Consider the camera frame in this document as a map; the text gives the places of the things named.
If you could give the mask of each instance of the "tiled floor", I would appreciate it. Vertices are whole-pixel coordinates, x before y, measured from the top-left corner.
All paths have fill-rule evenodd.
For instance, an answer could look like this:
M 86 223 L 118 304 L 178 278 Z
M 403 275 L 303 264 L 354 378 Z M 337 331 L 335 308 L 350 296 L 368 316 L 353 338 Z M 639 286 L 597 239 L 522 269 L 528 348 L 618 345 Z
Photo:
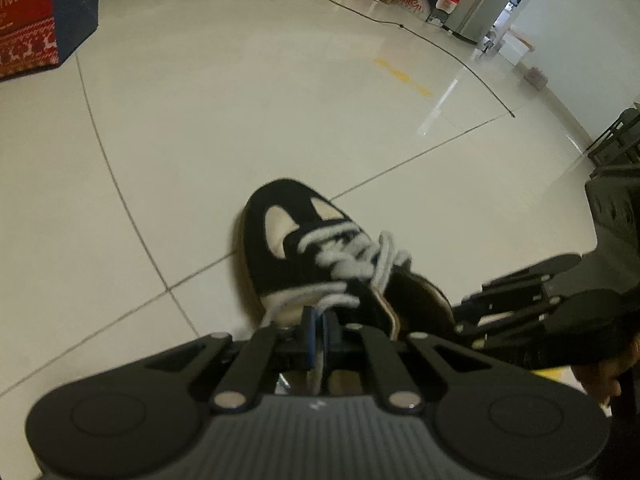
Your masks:
M 434 46 L 326 0 L 103 0 L 62 67 L 0 84 L 4 480 L 37 476 L 22 425 L 56 384 L 248 333 L 232 232 L 272 178 L 394 232 L 452 301 L 594 246 L 591 168 L 505 60 L 342 1 L 465 59 L 516 117 Z

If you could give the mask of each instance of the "cable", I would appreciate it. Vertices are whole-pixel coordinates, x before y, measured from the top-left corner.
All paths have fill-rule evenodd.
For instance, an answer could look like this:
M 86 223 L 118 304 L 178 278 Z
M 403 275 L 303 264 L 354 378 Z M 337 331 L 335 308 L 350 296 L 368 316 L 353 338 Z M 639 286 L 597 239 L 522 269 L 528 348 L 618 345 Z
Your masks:
M 372 18 L 370 16 L 367 16 L 366 14 L 363 14 L 361 12 L 359 12 L 358 10 L 355 9 L 351 9 L 351 7 L 347 7 L 346 5 L 341 4 L 340 2 L 336 2 L 335 0 L 328 0 L 330 1 L 332 4 L 337 5 L 338 7 L 342 7 L 343 9 L 347 9 L 350 10 L 351 12 L 354 12 L 355 14 L 362 16 L 363 18 L 367 18 L 368 20 L 371 20 L 372 22 L 376 22 L 376 23 L 382 23 L 383 25 L 395 25 L 396 27 L 402 28 L 404 30 L 406 30 L 407 32 L 410 32 L 411 34 L 413 34 L 414 36 L 416 36 L 417 38 L 420 38 L 421 40 L 426 41 L 427 43 L 432 44 L 434 47 L 436 47 L 437 49 L 443 51 L 445 54 L 447 54 L 449 57 L 452 57 L 453 59 L 455 59 L 458 63 L 460 63 L 462 66 L 464 66 L 467 70 L 469 70 L 469 72 L 471 72 L 476 79 L 478 79 L 479 82 L 481 82 L 485 88 L 491 92 L 491 95 L 494 96 L 496 98 L 496 100 L 504 107 L 505 110 L 508 111 L 509 115 L 513 118 L 516 117 L 516 115 L 511 111 L 511 109 L 504 104 L 503 100 L 500 99 L 496 93 L 491 90 L 491 87 L 484 82 L 484 80 L 476 73 L 474 72 L 474 70 L 468 65 L 466 64 L 464 61 L 462 61 L 459 57 L 455 56 L 454 54 L 450 53 L 449 51 L 445 50 L 444 48 L 442 48 L 441 46 L 439 46 L 438 44 L 434 43 L 431 40 L 428 40 L 427 38 L 425 38 L 424 36 L 421 36 L 420 34 L 418 34 L 417 32 L 414 32 L 413 30 L 411 30 L 410 28 L 405 27 L 402 23 L 398 23 L 398 22 L 387 22 L 385 20 L 377 20 L 375 18 Z

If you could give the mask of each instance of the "human hand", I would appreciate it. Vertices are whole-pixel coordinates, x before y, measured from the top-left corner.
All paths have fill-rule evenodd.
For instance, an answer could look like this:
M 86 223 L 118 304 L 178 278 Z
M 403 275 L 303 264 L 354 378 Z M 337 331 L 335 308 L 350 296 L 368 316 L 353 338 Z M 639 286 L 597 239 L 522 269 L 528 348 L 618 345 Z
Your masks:
M 616 379 L 634 366 L 640 359 L 640 334 L 636 335 L 629 347 L 618 357 L 593 365 L 572 366 L 575 378 L 585 391 L 601 404 L 609 402 L 622 392 Z

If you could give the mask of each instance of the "white wall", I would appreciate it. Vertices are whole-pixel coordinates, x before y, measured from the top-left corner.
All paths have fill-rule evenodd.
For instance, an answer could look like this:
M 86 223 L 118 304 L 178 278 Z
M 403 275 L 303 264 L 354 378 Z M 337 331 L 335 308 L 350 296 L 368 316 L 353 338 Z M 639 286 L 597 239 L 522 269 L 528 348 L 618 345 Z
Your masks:
M 529 0 L 513 22 L 523 58 L 595 138 L 640 92 L 640 0 Z

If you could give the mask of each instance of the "screw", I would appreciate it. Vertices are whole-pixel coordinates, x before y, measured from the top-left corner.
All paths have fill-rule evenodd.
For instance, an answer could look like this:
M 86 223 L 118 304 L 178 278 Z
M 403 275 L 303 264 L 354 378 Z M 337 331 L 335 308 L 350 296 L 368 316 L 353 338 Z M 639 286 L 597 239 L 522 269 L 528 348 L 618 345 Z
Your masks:
M 420 396 L 413 392 L 394 392 L 389 395 L 388 400 L 392 406 L 403 410 L 415 408 L 422 402 Z
M 228 392 L 221 392 L 217 394 L 213 402 L 216 403 L 220 408 L 225 408 L 226 410 L 232 410 L 235 408 L 239 408 L 244 403 L 246 403 L 246 397 L 240 392 L 233 392 L 229 390 Z

